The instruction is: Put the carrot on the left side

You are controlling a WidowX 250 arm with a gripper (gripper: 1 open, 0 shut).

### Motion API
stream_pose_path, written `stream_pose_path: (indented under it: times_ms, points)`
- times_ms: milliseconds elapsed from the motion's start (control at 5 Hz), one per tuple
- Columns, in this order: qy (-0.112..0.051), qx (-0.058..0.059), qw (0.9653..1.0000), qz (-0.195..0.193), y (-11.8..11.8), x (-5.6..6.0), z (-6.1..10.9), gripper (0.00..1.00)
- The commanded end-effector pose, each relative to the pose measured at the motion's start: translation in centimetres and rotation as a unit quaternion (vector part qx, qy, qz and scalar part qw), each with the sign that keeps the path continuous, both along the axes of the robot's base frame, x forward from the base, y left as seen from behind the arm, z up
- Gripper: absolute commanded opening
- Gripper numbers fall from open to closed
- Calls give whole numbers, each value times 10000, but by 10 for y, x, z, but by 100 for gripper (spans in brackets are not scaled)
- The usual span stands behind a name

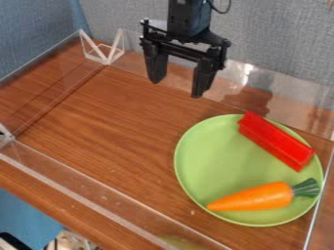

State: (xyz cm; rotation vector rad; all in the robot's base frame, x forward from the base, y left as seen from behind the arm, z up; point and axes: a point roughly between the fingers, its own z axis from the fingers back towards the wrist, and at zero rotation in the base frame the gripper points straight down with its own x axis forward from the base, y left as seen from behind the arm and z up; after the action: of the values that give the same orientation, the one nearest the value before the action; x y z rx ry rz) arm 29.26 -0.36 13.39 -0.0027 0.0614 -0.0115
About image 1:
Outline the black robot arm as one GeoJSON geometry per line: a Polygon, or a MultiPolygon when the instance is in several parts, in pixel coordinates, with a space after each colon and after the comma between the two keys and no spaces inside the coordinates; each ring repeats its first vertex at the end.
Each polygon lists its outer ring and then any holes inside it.
{"type": "Polygon", "coordinates": [[[166,77],[168,56],[175,56],[196,63],[192,97],[202,97],[216,72],[224,68],[231,47],[230,40],[210,31],[211,11],[222,14],[228,9],[219,11],[212,0],[168,0],[167,20],[144,18],[140,21],[139,44],[152,83],[159,83],[166,77]]]}

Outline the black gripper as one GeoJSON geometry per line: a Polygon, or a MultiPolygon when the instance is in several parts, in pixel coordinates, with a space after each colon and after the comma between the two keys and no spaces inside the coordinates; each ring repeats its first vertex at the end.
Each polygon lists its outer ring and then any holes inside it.
{"type": "MultiPolygon", "coordinates": [[[[231,42],[212,33],[208,27],[194,36],[182,36],[167,31],[167,21],[144,18],[140,25],[143,31],[139,44],[143,48],[147,76],[154,84],[159,83],[166,77],[167,55],[180,57],[191,62],[196,62],[202,57],[212,57],[216,59],[218,68],[224,68],[227,49],[231,47],[231,42]],[[210,49],[218,50],[218,54],[211,55],[207,52],[186,47],[186,44],[191,43],[208,45],[210,49]]],[[[207,59],[198,61],[192,85],[192,97],[195,99],[200,98],[211,87],[218,71],[216,63],[207,59]]]]}

